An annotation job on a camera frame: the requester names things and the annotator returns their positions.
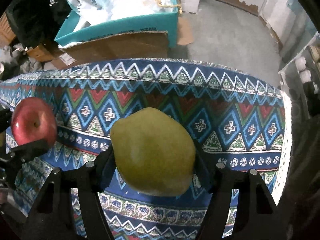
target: blue patterned fabric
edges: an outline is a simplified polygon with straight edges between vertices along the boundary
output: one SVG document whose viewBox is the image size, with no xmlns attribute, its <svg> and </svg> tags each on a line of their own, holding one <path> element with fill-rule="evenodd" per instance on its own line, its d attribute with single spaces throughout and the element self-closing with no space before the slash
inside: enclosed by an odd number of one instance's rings
<svg viewBox="0 0 320 240">
<path fill-rule="evenodd" d="M 26 97 L 52 106 L 57 142 L 23 165 L 14 194 L 28 213 L 53 167 L 71 170 L 94 160 L 110 143 L 119 118 L 155 107 L 180 122 L 216 162 L 259 171 L 272 192 L 284 138 L 284 105 L 279 90 L 226 68 L 161 60 L 114 60 L 68 70 L 39 71 L 0 84 L 0 101 L 14 109 Z M 7 150 L 16 146 L 10 128 Z M 232 232 L 238 190 L 233 190 L 224 236 Z M 116 238 L 176 239 L 196 236 L 211 195 L 196 175 L 179 197 L 153 197 L 132 190 L 116 171 L 100 194 Z M 72 200 L 77 230 L 85 235 L 76 190 Z"/>
</svg>

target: red apple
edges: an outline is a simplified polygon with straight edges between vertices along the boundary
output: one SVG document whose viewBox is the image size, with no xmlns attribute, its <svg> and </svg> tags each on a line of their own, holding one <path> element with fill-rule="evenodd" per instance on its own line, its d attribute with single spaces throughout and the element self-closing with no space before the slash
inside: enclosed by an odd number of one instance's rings
<svg viewBox="0 0 320 240">
<path fill-rule="evenodd" d="M 11 130 L 18 145 L 45 139 L 52 147 L 57 138 L 57 124 L 51 107 L 41 98 L 25 98 L 15 108 Z"/>
</svg>

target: label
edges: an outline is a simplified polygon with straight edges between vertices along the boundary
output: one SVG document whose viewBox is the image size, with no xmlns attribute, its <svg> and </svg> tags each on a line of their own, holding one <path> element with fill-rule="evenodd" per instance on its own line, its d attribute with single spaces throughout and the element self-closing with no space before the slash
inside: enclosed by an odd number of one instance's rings
<svg viewBox="0 0 320 240">
<path fill-rule="evenodd" d="M 66 64 L 67 66 L 71 65 L 72 63 L 74 63 L 76 60 L 71 57 L 69 54 L 65 53 L 62 54 L 59 59 L 61 59 L 63 61 L 64 64 Z"/>
</svg>

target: green pear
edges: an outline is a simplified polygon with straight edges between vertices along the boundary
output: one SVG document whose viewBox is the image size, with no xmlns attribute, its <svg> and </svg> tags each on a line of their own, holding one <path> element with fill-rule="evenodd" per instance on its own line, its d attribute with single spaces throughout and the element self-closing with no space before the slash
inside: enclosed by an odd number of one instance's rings
<svg viewBox="0 0 320 240">
<path fill-rule="evenodd" d="M 178 196 L 190 186 L 196 148 L 185 128 L 147 107 L 117 120 L 110 131 L 116 166 L 138 192 Z"/>
</svg>

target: black bag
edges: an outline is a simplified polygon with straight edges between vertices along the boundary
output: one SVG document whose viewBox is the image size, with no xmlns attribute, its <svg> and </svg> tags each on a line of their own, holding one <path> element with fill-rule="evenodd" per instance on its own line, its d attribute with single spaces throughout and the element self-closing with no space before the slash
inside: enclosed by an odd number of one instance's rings
<svg viewBox="0 0 320 240">
<path fill-rule="evenodd" d="M 19 42 L 35 48 L 54 40 L 71 8 L 67 0 L 12 0 L 6 10 L 9 25 Z"/>
</svg>

